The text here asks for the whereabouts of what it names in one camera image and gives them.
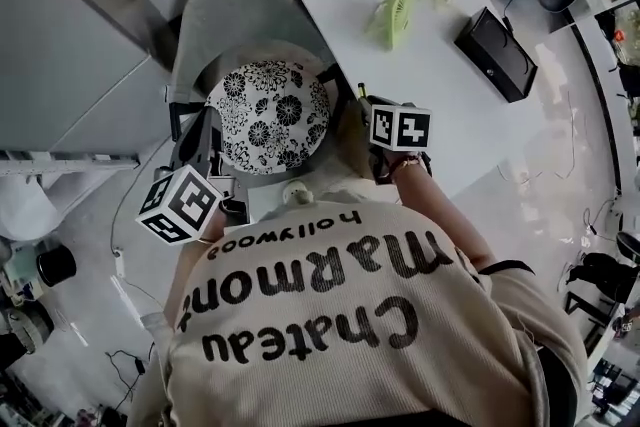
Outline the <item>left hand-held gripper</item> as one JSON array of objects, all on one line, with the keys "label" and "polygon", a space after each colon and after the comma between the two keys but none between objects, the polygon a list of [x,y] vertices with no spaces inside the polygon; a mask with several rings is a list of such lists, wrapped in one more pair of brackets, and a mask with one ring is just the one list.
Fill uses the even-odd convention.
[{"label": "left hand-held gripper", "polygon": [[136,222],[169,246],[200,239],[216,211],[232,226],[250,222],[246,189],[230,175],[203,174],[192,164],[162,167]]}]

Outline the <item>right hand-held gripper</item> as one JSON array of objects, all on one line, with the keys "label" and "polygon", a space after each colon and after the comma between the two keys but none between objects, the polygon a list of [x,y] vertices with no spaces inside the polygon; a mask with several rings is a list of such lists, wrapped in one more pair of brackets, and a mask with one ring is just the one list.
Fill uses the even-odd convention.
[{"label": "right hand-held gripper", "polygon": [[386,152],[409,153],[431,171],[427,155],[431,112],[414,104],[397,104],[382,97],[367,98],[369,167],[377,185],[391,183]]}]

